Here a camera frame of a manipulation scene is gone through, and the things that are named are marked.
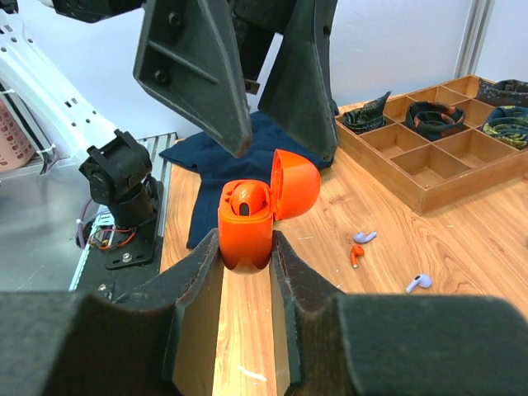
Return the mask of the orange earbud case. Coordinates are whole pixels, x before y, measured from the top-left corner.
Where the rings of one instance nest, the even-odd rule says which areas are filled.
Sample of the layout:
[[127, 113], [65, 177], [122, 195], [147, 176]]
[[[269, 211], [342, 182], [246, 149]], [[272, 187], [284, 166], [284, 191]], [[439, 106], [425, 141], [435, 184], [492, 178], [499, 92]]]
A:
[[[266, 188], [266, 205], [254, 215], [236, 215], [230, 198], [234, 188], [245, 181], [260, 182]], [[219, 249], [225, 267], [239, 274], [263, 270], [271, 257], [276, 221], [298, 217], [318, 199], [319, 170], [307, 158], [290, 151], [274, 152], [269, 183], [253, 179], [227, 182], [218, 206]]]

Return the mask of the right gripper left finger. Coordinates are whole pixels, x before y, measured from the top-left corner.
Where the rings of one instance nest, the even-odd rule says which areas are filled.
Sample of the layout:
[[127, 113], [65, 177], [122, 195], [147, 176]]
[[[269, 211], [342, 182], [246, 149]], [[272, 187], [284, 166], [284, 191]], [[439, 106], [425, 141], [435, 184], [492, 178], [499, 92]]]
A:
[[112, 301], [2, 293], [2, 394], [211, 394], [223, 269], [212, 230], [177, 264]]

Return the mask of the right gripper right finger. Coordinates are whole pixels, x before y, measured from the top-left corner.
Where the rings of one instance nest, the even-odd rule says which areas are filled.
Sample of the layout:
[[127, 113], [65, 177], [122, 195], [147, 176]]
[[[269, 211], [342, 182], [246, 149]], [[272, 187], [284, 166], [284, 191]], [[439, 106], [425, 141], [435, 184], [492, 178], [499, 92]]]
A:
[[524, 395], [527, 322], [487, 296], [347, 294], [274, 232], [280, 395]]

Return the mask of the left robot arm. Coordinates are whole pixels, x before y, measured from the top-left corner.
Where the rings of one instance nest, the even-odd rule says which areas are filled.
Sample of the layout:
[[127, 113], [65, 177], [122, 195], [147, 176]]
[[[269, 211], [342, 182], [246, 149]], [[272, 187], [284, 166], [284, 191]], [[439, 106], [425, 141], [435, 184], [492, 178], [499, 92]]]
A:
[[[254, 144], [247, 94], [295, 142], [330, 159], [337, 132], [329, 71], [334, 1], [53, 1], [56, 13], [95, 23], [144, 10], [134, 78], [155, 100], [201, 127], [236, 158]], [[64, 75], [22, 34], [14, 1], [1, 4], [1, 79], [73, 151], [106, 144], [116, 127], [98, 115]], [[259, 87], [274, 35], [282, 43]]]

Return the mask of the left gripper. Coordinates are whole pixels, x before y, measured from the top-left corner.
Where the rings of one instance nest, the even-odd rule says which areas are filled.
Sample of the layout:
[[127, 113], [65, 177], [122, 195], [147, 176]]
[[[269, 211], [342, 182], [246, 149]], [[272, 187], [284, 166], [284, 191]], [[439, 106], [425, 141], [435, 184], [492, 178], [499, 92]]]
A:
[[246, 92], [258, 92], [273, 37], [280, 49], [258, 109], [321, 159], [337, 149], [329, 47], [335, 1], [148, 1], [134, 78], [235, 158], [252, 141]]

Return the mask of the orange earbud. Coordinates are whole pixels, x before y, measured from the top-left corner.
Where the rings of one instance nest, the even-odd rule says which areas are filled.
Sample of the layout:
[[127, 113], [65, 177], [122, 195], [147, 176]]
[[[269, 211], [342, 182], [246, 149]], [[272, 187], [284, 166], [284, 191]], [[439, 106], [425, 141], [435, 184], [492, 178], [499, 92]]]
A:
[[266, 205], [266, 188], [259, 181], [244, 181], [234, 188], [230, 204], [236, 215], [254, 215]]
[[359, 258], [365, 255], [364, 248], [360, 244], [354, 244], [351, 247], [351, 265], [353, 268], [357, 268], [359, 264]]

